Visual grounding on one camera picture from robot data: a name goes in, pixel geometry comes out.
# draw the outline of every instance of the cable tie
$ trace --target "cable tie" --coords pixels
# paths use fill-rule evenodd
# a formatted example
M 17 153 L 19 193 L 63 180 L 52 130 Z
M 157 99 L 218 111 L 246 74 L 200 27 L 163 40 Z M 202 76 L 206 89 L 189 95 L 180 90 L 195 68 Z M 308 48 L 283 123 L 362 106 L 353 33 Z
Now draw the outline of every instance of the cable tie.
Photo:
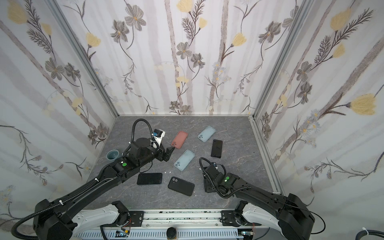
M 362 227 L 362 229 L 367 232 L 367 235 L 369 235 L 369 232 L 368 232 L 368 230 L 365 227 Z

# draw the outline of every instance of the red phone case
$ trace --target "red phone case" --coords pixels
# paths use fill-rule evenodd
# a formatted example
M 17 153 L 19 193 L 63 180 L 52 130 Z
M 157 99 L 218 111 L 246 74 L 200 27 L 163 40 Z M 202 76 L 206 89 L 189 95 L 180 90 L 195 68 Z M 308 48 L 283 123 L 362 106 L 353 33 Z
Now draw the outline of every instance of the red phone case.
M 188 133 L 183 132 L 183 131 L 179 131 L 179 133 L 176 135 L 175 139 L 173 139 L 171 146 L 173 146 L 175 148 L 181 148 L 181 146 L 183 146 L 183 143 L 184 143 L 185 139 L 187 138 L 187 136 L 188 136 Z

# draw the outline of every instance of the brown tree trunk print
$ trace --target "brown tree trunk print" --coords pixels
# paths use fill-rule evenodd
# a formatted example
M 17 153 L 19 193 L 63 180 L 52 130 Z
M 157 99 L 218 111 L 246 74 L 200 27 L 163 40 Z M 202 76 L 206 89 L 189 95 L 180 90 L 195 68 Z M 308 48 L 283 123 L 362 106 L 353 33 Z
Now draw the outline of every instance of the brown tree trunk print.
M 175 65 L 175 68 L 176 68 L 179 64 L 177 63 L 177 58 L 176 58 L 175 31 L 173 29 L 172 15 L 170 12 L 169 0 L 165 0 L 164 3 L 166 6 L 166 12 L 167 12 L 167 21 L 168 21 L 168 28 L 169 28 L 172 59 L 173 59 L 173 64 Z M 175 83 L 177 83 L 177 77 L 178 76 L 179 76 L 179 72 L 177 70 L 175 70 Z M 179 96 L 177 100 L 179 101 L 180 106 L 182 106 L 183 105 L 183 99 L 181 98 L 180 87 L 176 87 L 176 93 Z
M 307 48 L 305 48 L 305 51 L 304 51 L 303 55 L 301 56 L 299 62 L 297 63 L 295 69 L 293 70 L 293 72 L 292 72 L 292 74 L 291 74 L 291 77 L 290 77 L 290 79 L 289 79 L 289 81 L 288 81 L 288 84 L 291 84 L 291 82 L 292 82 L 292 80 L 293 80 L 293 78 L 294 78 L 294 76 L 295 76 L 297 70 L 298 70 L 299 67 L 301 66 L 301 63 L 303 62 L 304 58 L 306 57 L 306 55 L 307 55 L 309 49 L 312 47 L 312 44 L 313 44 L 315 38 L 317 37 L 317 34 L 318 34 L 319 31 L 320 31 L 320 28 L 322 27 L 322 25 L 323 25 L 325 19 L 327 18 L 328 14 L 329 14 L 329 12 L 331 11 L 331 8 L 333 7 L 333 5 L 334 5 L 335 2 L 336 2 L 336 0 L 332 0 L 331 4 L 328 6 L 327 10 L 325 10 L 325 12 L 324 12 L 324 14 L 323 14 L 323 17 L 321 18 L 321 20 L 320 20 L 320 22 L 319 22 L 319 25 L 317 26 L 315 32 L 313 33 L 313 35 L 312 35 L 312 37 L 311 37 L 310 42 L 309 42 L 308 45 L 307 45 Z M 283 90 L 283 92 L 280 94 L 279 99 L 281 98 L 281 96 L 282 96 L 283 94 L 286 93 L 286 91 L 287 91 L 287 88 L 285 87 L 284 90 Z M 275 112 L 277 107 L 278 107 L 278 105 L 275 104 L 275 106 L 273 107 L 273 110 L 272 110 L 271 112 L 272 112 L 272 113 Z M 271 121 L 272 116 L 273 116 L 273 114 L 270 114 L 267 123 L 269 123 L 269 122 Z
M 335 105 L 335 102 L 338 102 L 343 95 L 345 95 L 353 85 L 358 81 L 361 74 L 368 68 L 368 66 L 376 59 L 379 53 L 384 47 L 384 36 L 373 46 L 373 48 L 368 52 L 368 54 L 361 60 L 359 65 L 352 71 L 351 75 L 347 81 L 339 88 L 339 90 L 331 97 L 328 103 L 319 111 L 319 119 L 325 116 L 325 112 Z M 281 152 L 284 152 L 287 147 L 301 135 L 300 132 L 292 134 L 287 141 L 283 144 Z M 273 158 L 273 162 L 279 160 L 280 156 L 276 155 Z
M 66 97 L 63 95 L 64 90 L 61 89 L 61 87 L 54 82 L 54 80 L 51 78 L 51 76 L 46 73 L 43 66 L 37 61 L 37 59 L 28 51 L 27 48 L 17 39 L 17 37 L 7 28 L 7 26 L 4 25 L 4 23 L 0 20 L 0 28 L 3 30 L 4 33 L 8 35 L 8 37 L 12 40 L 12 42 L 29 58 L 29 60 L 36 66 L 36 68 L 41 72 L 41 74 L 48 80 L 48 82 L 65 98 L 65 100 L 68 102 L 68 104 L 71 106 L 71 108 L 76 112 L 77 108 L 72 107 L 72 101 L 69 97 Z M 87 118 L 80 114 L 80 118 L 93 130 L 97 130 L 97 128 L 90 123 Z
M 223 56 L 225 51 L 225 42 L 227 41 L 227 21 L 228 21 L 228 3 L 229 0 L 224 0 L 223 3 L 223 14 L 221 16 L 221 39 L 220 39 L 220 48 L 217 62 L 220 67 L 223 63 Z M 211 110 L 209 110 L 209 114 L 214 113 L 214 97 L 215 97 L 215 86 L 211 86 L 211 91 L 209 92 L 209 106 L 212 106 Z

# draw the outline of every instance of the gray table surface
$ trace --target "gray table surface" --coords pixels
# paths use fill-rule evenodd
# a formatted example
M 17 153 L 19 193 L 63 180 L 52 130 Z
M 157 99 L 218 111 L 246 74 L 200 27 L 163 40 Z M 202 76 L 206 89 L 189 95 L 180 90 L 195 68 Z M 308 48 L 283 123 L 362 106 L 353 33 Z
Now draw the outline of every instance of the gray table surface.
M 216 193 L 204 191 L 203 176 L 199 169 L 200 157 L 223 164 L 227 172 L 236 174 L 257 187 L 272 191 L 255 136 L 246 116 L 120 116 L 116 119 L 89 179 L 95 178 L 101 168 L 109 162 L 105 158 L 108 151 L 117 149 L 121 153 L 128 146 L 132 123 L 138 118 L 149 121 L 152 129 L 162 129 L 166 132 L 162 140 L 165 148 L 170 146 L 179 131 L 187 132 L 188 137 L 180 149 L 175 149 L 168 162 L 160 162 L 156 159 L 153 161 L 153 166 L 148 173 L 163 173 L 161 185 L 137 185 L 137 175 L 135 175 L 97 198 L 87 206 L 88 209 L 100 208 L 117 200 L 120 200 L 128 209 L 235 208 L 240 201 L 239 198 L 223 199 Z M 208 125 L 215 128 L 216 132 L 206 142 L 202 142 L 197 136 Z M 136 125 L 135 139 L 139 137 L 149 137 L 148 127 L 144 122 Z M 214 139 L 223 141 L 221 159 L 210 156 Z M 187 149 L 194 152 L 196 156 L 184 171 L 180 171 L 174 163 Z M 142 167 L 141 171 L 147 170 L 149 166 L 150 164 L 147 164 Z M 168 189 L 168 183 L 173 176 L 195 184 L 191 197 Z

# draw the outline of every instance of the wall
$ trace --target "wall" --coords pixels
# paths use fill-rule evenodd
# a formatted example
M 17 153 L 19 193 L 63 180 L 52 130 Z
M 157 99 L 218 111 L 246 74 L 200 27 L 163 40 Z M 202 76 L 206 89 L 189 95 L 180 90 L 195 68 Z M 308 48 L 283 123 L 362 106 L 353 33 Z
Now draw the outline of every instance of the wall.
M 326 221 L 313 239 L 384 227 L 383 11 L 316 0 L 257 115 L 286 193 Z
M 0 229 L 9 231 L 39 201 L 87 181 L 114 117 L 43 1 L 0 6 Z
M 120 114 L 251 114 L 301 1 L 58 3 Z

